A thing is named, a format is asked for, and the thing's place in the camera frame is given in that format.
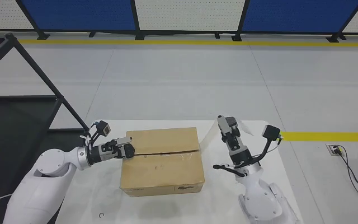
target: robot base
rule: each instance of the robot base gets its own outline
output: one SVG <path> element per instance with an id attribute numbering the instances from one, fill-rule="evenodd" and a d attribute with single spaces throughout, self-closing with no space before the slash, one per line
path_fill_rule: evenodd
<path id="1" fill-rule="evenodd" d="M 284 194 L 282 193 L 281 189 L 274 183 L 270 184 L 270 189 L 272 190 L 273 194 L 275 195 L 277 201 L 282 207 L 282 215 L 275 217 L 271 220 L 258 220 L 251 216 L 244 204 L 244 197 L 243 195 L 239 195 L 239 202 L 242 208 L 242 211 L 246 214 L 247 218 L 249 219 L 251 224 L 301 224 L 298 220 L 295 212 L 292 210 L 289 202 L 285 198 Z"/>

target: metal pole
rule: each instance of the metal pole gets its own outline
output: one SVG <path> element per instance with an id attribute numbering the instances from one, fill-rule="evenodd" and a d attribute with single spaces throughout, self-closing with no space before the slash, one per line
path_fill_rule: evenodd
<path id="1" fill-rule="evenodd" d="M 22 4 L 21 0 L 16 0 L 16 3 L 18 4 L 23 14 L 25 14 L 26 18 L 29 20 L 29 22 L 31 23 L 31 25 L 34 27 L 35 31 L 39 35 L 38 40 L 46 40 L 50 36 L 50 34 L 45 34 L 43 31 L 40 30 L 40 28 L 35 23 L 35 20 L 28 12 L 27 8 Z"/>
<path id="2" fill-rule="evenodd" d="M 134 25 L 135 25 L 135 40 L 144 40 L 145 35 L 141 32 L 140 27 L 139 27 L 139 21 L 138 21 L 138 14 L 136 12 L 136 6 L 135 6 L 135 1 L 134 0 L 130 0 L 130 7 L 132 9 L 132 14 L 133 14 L 133 20 L 134 20 Z"/>
<path id="3" fill-rule="evenodd" d="M 23 48 L 23 46 L 18 42 L 17 38 L 12 34 L 6 34 L 6 38 L 12 40 L 14 43 L 14 47 L 16 50 L 23 56 L 23 58 L 28 62 L 28 64 L 35 70 L 35 72 L 40 76 L 40 78 L 46 83 L 46 85 L 52 90 L 52 92 L 57 96 L 57 98 L 63 101 L 63 105 L 68 109 L 68 111 L 76 118 L 76 120 L 80 123 L 80 125 L 85 129 L 85 131 L 89 131 L 88 126 L 81 119 L 81 117 L 76 113 L 76 111 L 71 107 L 68 101 L 64 98 L 64 96 L 60 93 L 60 91 L 55 87 L 55 85 L 51 82 L 51 80 L 47 77 L 44 71 L 39 67 L 39 65 L 33 60 L 33 58 L 28 54 L 28 52 Z"/>
<path id="4" fill-rule="evenodd" d="M 241 40 L 241 32 L 242 32 L 242 27 L 244 26 L 244 22 L 245 22 L 245 18 L 246 18 L 246 13 L 248 10 L 248 6 L 250 5 L 250 0 L 245 0 L 244 3 L 244 7 L 242 8 L 242 13 L 241 13 L 241 17 L 240 17 L 240 22 L 239 22 L 239 27 L 237 28 L 237 32 L 234 36 L 231 36 L 231 38 L 233 39 L 233 41 L 242 41 Z"/>
<path id="5" fill-rule="evenodd" d="M 346 38 L 342 35 L 343 30 L 346 28 L 346 26 L 349 24 L 349 22 L 353 19 L 353 17 L 356 15 L 356 13 L 358 12 L 358 5 L 356 6 L 356 8 L 353 10 L 352 14 L 349 15 L 348 19 L 346 20 L 346 22 L 342 25 L 342 27 L 340 28 L 340 30 L 333 34 L 332 36 L 326 38 L 329 42 L 331 43 L 338 43 L 339 41 L 337 40 L 338 38 L 341 38 L 342 40 L 345 40 Z"/>

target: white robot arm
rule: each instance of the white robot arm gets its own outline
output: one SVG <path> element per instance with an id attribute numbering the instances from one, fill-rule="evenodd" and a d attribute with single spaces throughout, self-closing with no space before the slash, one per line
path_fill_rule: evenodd
<path id="1" fill-rule="evenodd" d="M 280 188 L 272 183 L 268 185 L 260 179 L 263 168 L 259 161 L 267 154 L 272 141 L 282 140 L 279 128 L 267 125 L 262 136 L 267 139 L 263 152 L 253 157 L 240 139 L 240 131 L 234 117 L 218 116 L 222 141 L 229 149 L 234 165 L 214 165 L 214 169 L 223 169 L 235 174 L 237 182 L 245 186 L 245 195 L 239 196 L 243 212 L 252 224 L 297 224 L 299 220 L 290 207 Z"/>
<path id="2" fill-rule="evenodd" d="M 107 136 L 109 127 L 106 130 L 99 135 Z M 84 170 L 111 158 L 134 156 L 130 137 L 98 146 L 92 146 L 93 142 L 70 152 L 51 149 L 41 154 L 12 194 L 3 223 L 46 224 L 62 204 L 76 169 Z"/>

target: black cable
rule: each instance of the black cable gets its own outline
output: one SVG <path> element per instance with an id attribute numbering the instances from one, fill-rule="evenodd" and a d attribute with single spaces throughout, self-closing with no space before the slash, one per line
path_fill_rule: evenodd
<path id="1" fill-rule="evenodd" d="M 348 153 L 347 153 L 347 150 L 346 150 L 343 146 L 341 146 L 341 145 L 337 145 L 337 147 L 342 147 L 342 148 L 344 149 L 345 153 L 346 153 L 347 161 L 343 158 L 340 149 L 339 149 L 339 148 L 337 149 L 337 150 L 338 150 L 337 153 L 341 156 L 341 158 L 343 159 L 343 161 L 344 161 L 345 164 L 347 165 L 347 170 L 348 170 L 349 179 L 351 180 L 351 183 L 352 183 L 354 189 L 355 189 L 356 192 L 358 193 L 358 190 L 357 190 L 356 186 L 354 185 L 354 182 L 352 181 L 351 172 L 352 172 L 353 177 L 354 177 L 354 179 L 355 179 L 355 181 L 356 181 L 357 183 L 358 183 L 358 180 L 357 180 L 357 178 L 356 178 L 356 175 L 354 174 L 354 172 L 352 171 L 352 169 L 351 169 L 350 166 L 348 165 Z"/>
<path id="2" fill-rule="evenodd" d="M 224 165 L 214 165 L 213 168 L 216 169 L 216 170 L 219 170 L 219 169 L 221 169 L 221 170 L 226 170 L 227 172 L 231 172 L 232 174 L 236 174 L 236 175 L 238 175 L 238 176 L 241 177 L 241 178 L 245 177 L 245 174 L 242 174 L 242 173 L 240 173 L 240 172 L 237 172 L 236 170 L 227 168 L 227 167 L 225 167 Z"/>
<path id="3" fill-rule="evenodd" d="M 343 161 L 345 162 L 345 164 L 347 165 L 347 167 L 349 168 L 349 170 L 351 170 L 351 172 L 352 172 L 352 174 L 353 174 L 353 177 L 354 177 L 354 180 L 358 183 L 358 180 L 357 180 L 357 178 L 356 178 L 356 175 L 354 174 L 354 172 L 353 172 L 353 170 L 351 169 L 351 167 L 348 165 L 348 154 L 347 154 L 347 150 L 346 150 L 343 146 L 341 146 L 341 145 L 337 145 L 337 147 L 342 147 L 343 150 L 345 151 L 346 157 L 347 157 L 347 162 L 346 162 L 346 160 L 345 160 L 344 158 L 342 158 L 342 159 L 343 159 Z"/>

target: black metal frame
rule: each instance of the black metal frame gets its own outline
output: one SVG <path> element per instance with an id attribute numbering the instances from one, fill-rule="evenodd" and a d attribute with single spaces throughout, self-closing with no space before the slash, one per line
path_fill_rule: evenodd
<path id="1" fill-rule="evenodd" d="M 81 119 L 81 117 L 76 113 L 72 108 L 69 102 L 61 94 L 61 92 L 55 87 L 51 80 L 47 77 L 44 71 L 39 67 L 39 65 L 33 60 L 33 58 L 28 54 L 28 52 L 23 48 L 23 46 L 18 42 L 17 38 L 13 34 L 6 34 L 5 40 L 0 44 L 0 60 L 12 49 L 15 48 L 21 56 L 28 62 L 28 64 L 33 68 L 33 70 L 40 76 L 40 78 L 46 83 L 46 85 L 52 90 L 55 96 L 59 99 L 60 105 L 63 104 L 67 110 L 75 117 L 79 124 L 89 131 L 88 126 Z"/>
<path id="2" fill-rule="evenodd" d="M 244 7 L 241 12 L 239 27 L 237 28 L 236 34 L 231 37 L 233 41 L 242 41 L 240 34 L 242 33 L 242 27 L 244 26 L 246 13 L 249 5 L 250 5 L 250 0 L 245 0 Z"/>
<path id="3" fill-rule="evenodd" d="M 31 15 L 28 12 L 28 10 L 26 9 L 26 7 L 22 4 L 21 0 L 16 0 L 16 3 L 20 7 L 23 14 L 25 14 L 25 16 L 29 20 L 30 24 L 34 27 L 34 30 L 39 35 L 39 37 L 37 39 L 38 40 L 46 40 L 50 36 L 50 34 L 45 34 L 43 31 L 40 30 L 40 28 L 37 26 L 37 24 L 35 23 L 35 20 L 31 17 Z"/>
<path id="4" fill-rule="evenodd" d="M 281 35 L 332 35 L 330 38 L 327 38 L 330 42 L 338 42 L 337 38 L 341 37 L 345 39 L 343 34 L 345 35 L 358 35 L 358 33 L 342 33 L 344 28 L 348 25 L 351 19 L 354 17 L 355 13 L 358 10 L 358 6 L 355 8 L 353 13 L 349 16 L 347 21 L 343 24 L 340 30 L 337 33 L 333 32 L 281 32 L 281 31 L 244 31 L 243 25 L 246 18 L 246 13 L 249 8 L 250 0 L 245 0 L 242 14 L 240 17 L 240 22 L 238 29 L 236 31 L 187 31 L 187 30 L 141 30 L 139 27 L 138 14 L 136 12 L 135 0 L 130 0 L 131 10 L 133 14 L 133 19 L 135 23 L 135 30 L 56 30 L 56 29 L 46 29 L 41 30 L 38 28 L 37 24 L 27 11 L 26 7 L 23 5 L 22 0 L 16 0 L 20 9 L 23 11 L 25 16 L 29 19 L 30 23 L 34 27 L 33 30 L 0 30 L 0 31 L 36 31 L 39 34 L 39 38 L 41 40 L 45 40 L 48 38 L 48 34 L 44 32 L 88 32 L 89 37 L 94 37 L 97 32 L 104 32 L 110 34 L 132 34 L 135 35 L 135 40 L 144 40 L 146 35 L 175 35 L 175 34 L 214 34 L 215 38 L 219 39 L 220 34 L 234 34 L 232 36 L 233 41 L 242 41 L 241 34 L 281 34 Z"/>
<path id="5" fill-rule="evenodd" d="M 339 41 L 337 40 L 338 38 L 341 38 L 341 40 L 346 40 L 346 37 L 343 35 L 343 30 L 346 28 L 346 26 L 349 24 L 349 22 L 353 19 L 353 17 L 357 14 L 358 12 L 358 5 L 356 6 L 356 8 L 353 10 L 353 12 L 349 15 L 348 19 L 346 20 L 346 22 L 342 25 L 342 27 L 340 28 L 340 30 L 333 34 L 331 37 L 326 38 L 329 42 L 331 43 L 338 43 Z"/>

